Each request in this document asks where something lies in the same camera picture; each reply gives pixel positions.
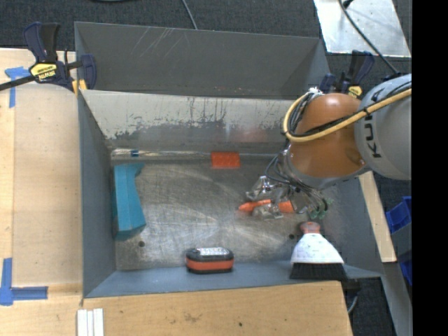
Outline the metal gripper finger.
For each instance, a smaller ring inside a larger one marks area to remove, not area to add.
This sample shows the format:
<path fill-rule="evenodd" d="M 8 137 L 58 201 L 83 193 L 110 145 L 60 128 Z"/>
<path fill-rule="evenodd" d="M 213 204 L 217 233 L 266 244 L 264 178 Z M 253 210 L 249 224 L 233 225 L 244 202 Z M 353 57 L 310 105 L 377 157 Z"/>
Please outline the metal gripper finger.
<path fill-rule="evenodd" d="M 250 202 L 257 202 L 270 198 L 272 184 L 267 176 L 260 176 L 249 191 L 246 191 L 246 199 Z"/>
<path fill-rule="evenodd" d="M 251 215 L 263 220 L 278 220 L 284 217 L 279 206 L 273 203 L 256 206 Z"/>

